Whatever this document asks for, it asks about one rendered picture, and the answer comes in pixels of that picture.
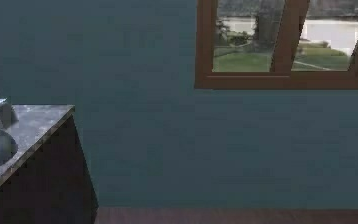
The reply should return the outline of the brown framed window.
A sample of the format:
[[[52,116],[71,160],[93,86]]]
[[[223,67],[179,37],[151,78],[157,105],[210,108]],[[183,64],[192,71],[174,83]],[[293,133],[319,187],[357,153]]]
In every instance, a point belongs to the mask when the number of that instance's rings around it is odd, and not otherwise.
[[[270,69],[266,72],[215,72],[214,33],[217,0],[197,0],[196,89],[358,90],[358,40],[345,71],[294,71],[297,45],[310,0],[286,0]]]

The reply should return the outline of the dark cabinet with marble worktop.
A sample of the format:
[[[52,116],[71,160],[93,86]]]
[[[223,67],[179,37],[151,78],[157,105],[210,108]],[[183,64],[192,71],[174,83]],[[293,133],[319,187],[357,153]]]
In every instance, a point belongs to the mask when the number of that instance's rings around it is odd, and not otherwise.
[[[17,153],[0,166],[0,224],[94,224],[98,200],[73,105],[15,105]]]

